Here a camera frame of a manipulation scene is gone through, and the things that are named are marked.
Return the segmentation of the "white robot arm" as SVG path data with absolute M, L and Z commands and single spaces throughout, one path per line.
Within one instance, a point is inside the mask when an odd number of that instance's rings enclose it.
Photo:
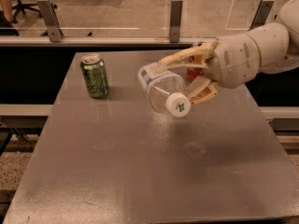
M 169 105 L 195 105 L 211 99 L 220 88 L 236 88 L 253 80 L 257 74 L 277 74 L 298 66 L 288 60 L 289 52 L 298 50 L 299 0 L 281 7 L 273 22 L 245 33 L 219 36 L 211 42 L 191 47 L 162 58 L 158 67 L 165 70 L 181 66 L 200 67 L 185 91 L 170 94 Z

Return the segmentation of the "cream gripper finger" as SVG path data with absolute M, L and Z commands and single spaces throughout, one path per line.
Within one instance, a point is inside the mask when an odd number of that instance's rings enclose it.
M 203 43 L 200 46 L 193 46 L 162 58 L 158 61 L 158 64 L 165 69 L 179 67 L 207 68 L 206 61 L 213 57 L 214 49 L 217 46 L 217 41 Z
M 197 77 L 184 90 L 184 94 L 192 105 L 206 102 L 219 93 L 220 85 L 206 77 Z

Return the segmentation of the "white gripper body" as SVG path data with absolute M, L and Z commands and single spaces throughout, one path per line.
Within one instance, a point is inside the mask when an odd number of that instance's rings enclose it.
M 260 53 L 247 34 L 219 36 L 213 57 L 207 63 L 206 77 L 224 88 L 236 88 L 256 77 L 260 70 Z

